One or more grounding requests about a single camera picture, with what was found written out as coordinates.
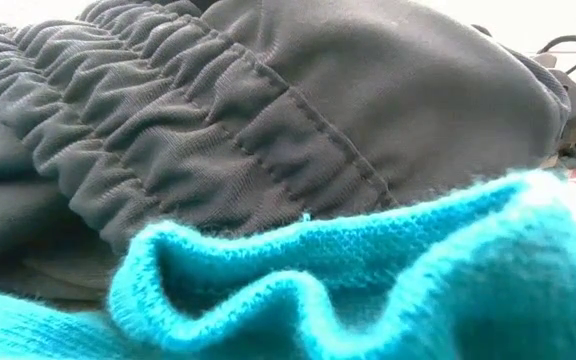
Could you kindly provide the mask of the dark charcoal elastic-waist shorts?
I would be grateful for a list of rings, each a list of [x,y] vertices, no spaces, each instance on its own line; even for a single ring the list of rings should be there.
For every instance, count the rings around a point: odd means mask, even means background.
[[[542,66],[416,0],[95,0],[0,24],[0,290],[95,303],[133,234],[238,237],[534,168]]]

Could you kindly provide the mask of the teal knit garment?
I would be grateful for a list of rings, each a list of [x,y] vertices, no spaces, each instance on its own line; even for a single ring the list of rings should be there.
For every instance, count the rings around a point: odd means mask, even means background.
[[[152,224],[103,312],[0,295],[0,360],[576,360],[576,193],[528,172],[239,240]]]

